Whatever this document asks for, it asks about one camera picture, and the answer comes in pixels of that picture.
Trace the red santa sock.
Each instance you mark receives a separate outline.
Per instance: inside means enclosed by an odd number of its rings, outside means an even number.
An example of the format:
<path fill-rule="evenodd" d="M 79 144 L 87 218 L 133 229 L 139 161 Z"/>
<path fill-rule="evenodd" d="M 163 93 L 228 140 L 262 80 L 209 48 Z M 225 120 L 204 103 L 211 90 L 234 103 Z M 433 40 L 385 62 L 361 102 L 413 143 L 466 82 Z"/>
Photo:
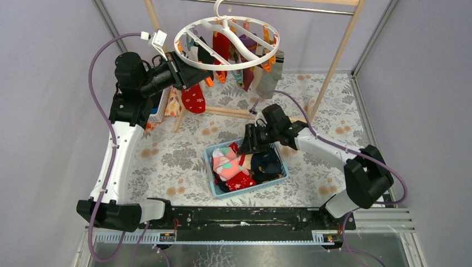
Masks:
<path fill-rule="evenodd" d="M 186 110 L 200 114 L 206 110 L 206 102 L 200 84 L 181 91 L 181 98 Z"/>

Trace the white round clip hanger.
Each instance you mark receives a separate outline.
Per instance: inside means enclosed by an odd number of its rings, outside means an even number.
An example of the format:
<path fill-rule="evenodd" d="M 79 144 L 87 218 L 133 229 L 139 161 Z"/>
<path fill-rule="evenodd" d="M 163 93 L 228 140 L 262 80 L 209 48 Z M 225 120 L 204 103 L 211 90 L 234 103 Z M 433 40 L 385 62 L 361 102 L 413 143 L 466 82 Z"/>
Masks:
<path fill-rule="evenodd" d="M 229 16 L 219 12 L 223 1 L 215 1 L 214 16 L 181 29 L 174 39 L 177 55 L 187 64 L 208 71 L 236 71 L 261 66 L 269 72 L 279 52 L 278 31 L 261 20 Z M 184 48 L 197 46 L 212 57 L 210 63 L 194 60 Z"/>

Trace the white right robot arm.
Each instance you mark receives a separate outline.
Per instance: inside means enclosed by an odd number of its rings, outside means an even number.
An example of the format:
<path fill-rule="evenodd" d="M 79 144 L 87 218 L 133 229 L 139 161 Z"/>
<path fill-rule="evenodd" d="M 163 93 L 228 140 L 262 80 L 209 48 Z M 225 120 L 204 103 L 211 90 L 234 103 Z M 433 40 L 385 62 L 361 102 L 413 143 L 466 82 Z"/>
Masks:
<path fill-rule="evenodd" d="M 261 125 L 246 124 L 241 153 L 266 152 L 278 142 L 317 156 L 344 174 L 346 188 L 320 208 L 319 221 L 324 228 L 335 228 L 350 211 L 370 208 L 393 185 L 378 148 L 348 149 L 316 134 L 304 121 L 291 121 L 278 104 L 264 108 L 262 115 Z"/>

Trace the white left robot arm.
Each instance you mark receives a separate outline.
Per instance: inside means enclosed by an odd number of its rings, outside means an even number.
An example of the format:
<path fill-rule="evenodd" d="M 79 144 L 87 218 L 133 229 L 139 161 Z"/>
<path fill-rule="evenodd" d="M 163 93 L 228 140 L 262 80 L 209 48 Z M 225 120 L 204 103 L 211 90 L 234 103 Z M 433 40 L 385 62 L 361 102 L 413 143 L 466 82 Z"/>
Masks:
<path fill-rule="evenodd" d="M 128 201 L 131 158 L 164 90 L 171 86 L 189 89 L 210 73 L 185 63 L 175 52 L 158 58 L 160 62 L 154 67 L 135 52 L 123 53 L 115 60 L 117 83 L 106 117 L 110 128 L 106 155 L 90 197 L 76 206 L 77 213 L 94 227 L 133 232 L 145 223 L 151 229 L 164 229 L 174 223 L 169 200 Z"/>

